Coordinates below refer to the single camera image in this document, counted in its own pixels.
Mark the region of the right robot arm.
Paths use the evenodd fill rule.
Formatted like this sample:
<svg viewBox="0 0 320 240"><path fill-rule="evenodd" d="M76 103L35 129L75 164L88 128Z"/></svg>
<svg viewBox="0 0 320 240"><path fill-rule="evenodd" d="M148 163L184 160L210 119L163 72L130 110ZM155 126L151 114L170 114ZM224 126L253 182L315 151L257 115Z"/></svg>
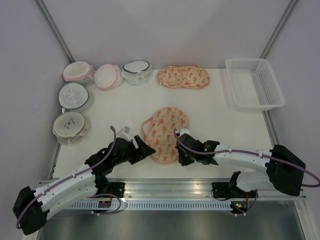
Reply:
<svg viewBox="0 0 320 240"><path fill-rule="evenodd" d="M212 140L200 142L187 133L179 133L176 139L181 166L198 162L251 169L251 172L236 171L232 174L228 192L235 198L262 188L276 189L294 197L300 195L306 165L283 145L276 144L266 150L250 150L234 149Z"/></svg>

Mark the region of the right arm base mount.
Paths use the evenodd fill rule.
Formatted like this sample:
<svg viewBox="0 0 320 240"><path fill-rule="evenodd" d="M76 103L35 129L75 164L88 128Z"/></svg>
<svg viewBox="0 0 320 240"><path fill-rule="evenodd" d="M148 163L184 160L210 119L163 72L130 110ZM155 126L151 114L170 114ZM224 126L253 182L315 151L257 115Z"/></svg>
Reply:
<svg viewBox="0 0 320 240"><path fill-rule="evenodd" d="M230 189L228 182L212 182L211 186L212 186L211 196L214 199L221 200L221 201L226 201L226 200L236 199L236 198L250 199L250 198L256 197L256 192L254 190L245 192L243 190L240 190L237 187Z"/></svg>

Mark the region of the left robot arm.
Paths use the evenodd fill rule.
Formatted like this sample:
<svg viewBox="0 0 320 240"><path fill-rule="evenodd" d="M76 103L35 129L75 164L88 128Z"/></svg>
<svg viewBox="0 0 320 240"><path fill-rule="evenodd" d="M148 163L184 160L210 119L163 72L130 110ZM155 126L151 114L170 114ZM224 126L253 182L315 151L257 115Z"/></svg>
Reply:
<svg viewBox="0 0 320 240"><path fill-rule="evenodd" d="M114 167L136 164L155 152L137 135L132 140L114 138L72 173L37 189L27 186L20 190L12 209L16 228L25 235L33 234L65 207L85 198L106 197L110 194L106 176Z"/></svg>

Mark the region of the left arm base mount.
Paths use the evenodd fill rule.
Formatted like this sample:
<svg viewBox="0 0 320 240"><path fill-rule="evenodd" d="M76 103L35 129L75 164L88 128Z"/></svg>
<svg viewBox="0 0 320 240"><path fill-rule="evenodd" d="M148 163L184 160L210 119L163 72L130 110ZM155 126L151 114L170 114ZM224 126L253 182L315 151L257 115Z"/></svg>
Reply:
<svg viewBox="0 0 320 240"><path fill-rule="evenodd" d="M97 194L113 194L118 198L123 198L125 193L124 182L109 182L98 188Z"/></svg>

